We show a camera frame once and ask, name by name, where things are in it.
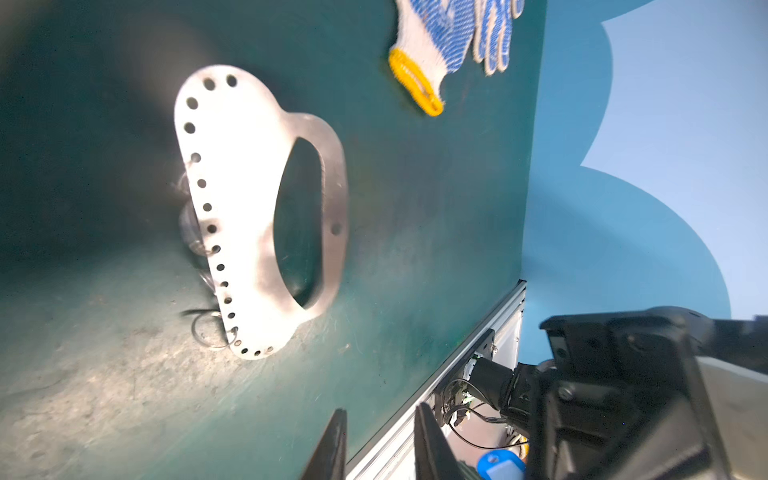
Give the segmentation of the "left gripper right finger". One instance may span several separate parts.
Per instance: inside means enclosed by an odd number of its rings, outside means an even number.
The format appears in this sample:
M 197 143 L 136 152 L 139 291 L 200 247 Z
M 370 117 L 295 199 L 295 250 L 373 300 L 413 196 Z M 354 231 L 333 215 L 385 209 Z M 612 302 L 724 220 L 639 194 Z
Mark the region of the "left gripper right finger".
M 418 480 L 479 479 L 478 473 L 457 461 L 432 408 L 427 403 L 416 407 L 414 417 L 415 476 Z

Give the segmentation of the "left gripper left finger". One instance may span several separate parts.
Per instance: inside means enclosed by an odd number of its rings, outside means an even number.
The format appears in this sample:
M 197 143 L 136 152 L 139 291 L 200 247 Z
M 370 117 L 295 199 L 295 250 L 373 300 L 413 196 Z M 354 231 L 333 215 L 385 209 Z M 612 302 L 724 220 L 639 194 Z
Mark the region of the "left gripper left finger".
M 307 463 L 301 480 L 346 478 L 347 411 L 336 409 Z

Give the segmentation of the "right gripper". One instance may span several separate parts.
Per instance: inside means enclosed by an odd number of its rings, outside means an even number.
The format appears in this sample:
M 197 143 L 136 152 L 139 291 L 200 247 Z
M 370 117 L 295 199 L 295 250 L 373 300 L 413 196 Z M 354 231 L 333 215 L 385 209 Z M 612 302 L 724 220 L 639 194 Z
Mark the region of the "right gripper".
M 681 307 L 554 316 L 530 479 L 763 479 L 767 320 Z

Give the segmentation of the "blue-capped keys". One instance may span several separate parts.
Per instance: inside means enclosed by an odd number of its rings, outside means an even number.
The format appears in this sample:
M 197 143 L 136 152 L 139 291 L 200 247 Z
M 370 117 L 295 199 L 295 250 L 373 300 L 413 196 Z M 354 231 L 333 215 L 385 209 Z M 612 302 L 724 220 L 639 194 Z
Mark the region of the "blue-capped keys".
M 494 450 L 483 455 L 476 470 L 485 480 L 523 480 L 525 463 L 509 450 Z

